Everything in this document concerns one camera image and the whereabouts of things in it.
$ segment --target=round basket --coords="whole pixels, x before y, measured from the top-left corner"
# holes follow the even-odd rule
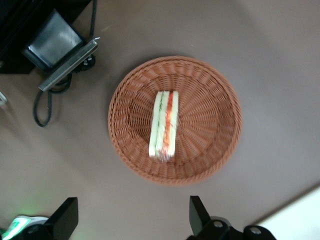
[[[179,92],[175,155],[149,157],[153,107],[158,91]],[[110,103],[110,139],[121,159],[140,176],[186,185],[218,171],[237,145],[242,118],[230,83],[209,64],[185,56],[150,60],[132,70]]]

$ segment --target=screw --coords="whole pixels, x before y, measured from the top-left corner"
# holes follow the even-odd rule
[[[251,231],[252,233],[254,233],[254,234],[261,234],[260,229],[257,228],[257,227],[255,227],[255,226],[251,227],[251,228],[250,228],[250,231]]]
[[[214,222],[213,222],[213,225],[214,225],[216,228],[222,228],[222,227],[224,226],[220,221],[214,221]]]

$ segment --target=metal bracket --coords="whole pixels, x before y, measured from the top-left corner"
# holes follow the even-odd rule
[[[50,90],[59,81],[65,78],[72,70],[74,70],[80,63],[96,51],[98,44],[96,40],[99,37],[91,40],[87,45],[80,48],[72,57],[70,57],[64,64],[62,64],[54,73],[52,73],[43,83],[38,87],[45,92]]]

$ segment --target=black device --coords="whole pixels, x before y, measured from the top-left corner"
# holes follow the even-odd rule
[[[187,240],[276,240],[262,226],[248,225],[240,232],[227,219],[210,216],[198,196],[190,197],[189,221],[193,236]]]
[[[21,50],[51,12],[56,9],[70,24],[90,1],[0,0],[0,74],[29,74],[35,65]]]
[[[29,226],[11,240],[68,240],[78,221],[78,198],[69,197],[44,224]]]

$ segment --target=brown basket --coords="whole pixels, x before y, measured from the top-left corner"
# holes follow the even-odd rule
[[[158,91],[179,92],[175,156],[149,157]],[[116,89],[108,113],[110,139],[121,159],[140,176],[161,184],[203,180],[229,159],[241,132],[241,108],[230,83],[212,66],[185,56],[150,60]]]

